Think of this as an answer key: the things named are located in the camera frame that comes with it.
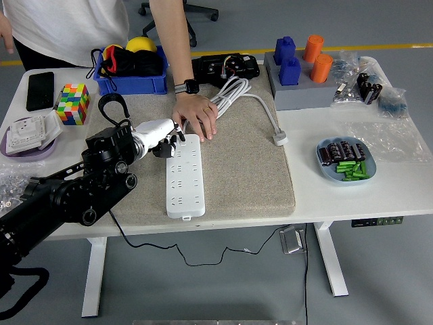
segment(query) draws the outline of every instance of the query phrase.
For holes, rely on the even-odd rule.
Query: plastic bag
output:
[[[0,166],[0,216],[17,207],[31,177],[38,176],[43,162]]]
[[[410,118],[383,123],[344,124],[347,136],[360,139],[376,161],[387,163],[430,163],[433,156]]]
[[[339,70],[334,71],[333,75],[336,78],[336,82],[339,84],[339,86],[334,95],[332,106],[339,106],[339,104],[364,102],[357,84],[358,76],[361,73],[365,73],[368,75],[367,82],[372,85],[389,85],[388,81],[384,77],[379,75],[381,70],[378,69],[378,67],[376,66],[378,63],[375,60],[371,60],[371,58],[359,58],[357,61],[357,65],[354,65],[355,53],[356,52],[340,52],[340,57],[343,56],[344,60],[349,60],[352,63],[346,65],[342,65],[341,63],[336,64],[336,69],[343,66],[348,70],[346,70],[346,72],[344,73]]]
[[[408,118],[405,90],[393,87],[384,87],[378,99],[380,116],[392,118]]]
[[[341,84],[352,79],[359,69],[358,53],[353,51],[340,51],[338,58],[332,62],[331,75]]]

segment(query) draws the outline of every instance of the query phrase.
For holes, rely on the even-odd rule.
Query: black electronic device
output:
[[[202,56],[192,60],[194,79],[221,88],[232,76],[252,79],[260,75],[254,56],[239,53]]]
[[[43,72],[28,76],[26,109],[29,112],[52,108],[54,105],[54,73]]]

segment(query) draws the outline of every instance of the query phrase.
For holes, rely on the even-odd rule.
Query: robotic arm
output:
[[[144,122],[135,130],[128,119],[114,125],[86,139],[82,162],[47,177],[32,177],[23,203],[0,218],[0,298],[14,284],[10,274],[19,270],[14,265],[63,223],[93,225],[135,188],[137,177],[128,173],[129,165],[150,151],[162,158],[174,156],[177,136],[170,135],[172,131],[185,141],[170,119]],[[79,171],[83,176],[66,180]],[[14,316],[42,287],[26,292],[22,306],[0,313],[0,320]]]

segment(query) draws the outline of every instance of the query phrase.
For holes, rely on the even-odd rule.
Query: power outlet socket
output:
[[[206,207],[198,135],[186,134],[184,142],[178,140],[175,156],[166,163],[167,215],[184,221],[202,216]]]

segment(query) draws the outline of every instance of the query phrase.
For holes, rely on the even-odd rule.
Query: black phone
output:
[[[54,73],[42,72],[28,76],[27,104],[29,112],[54,105]]]

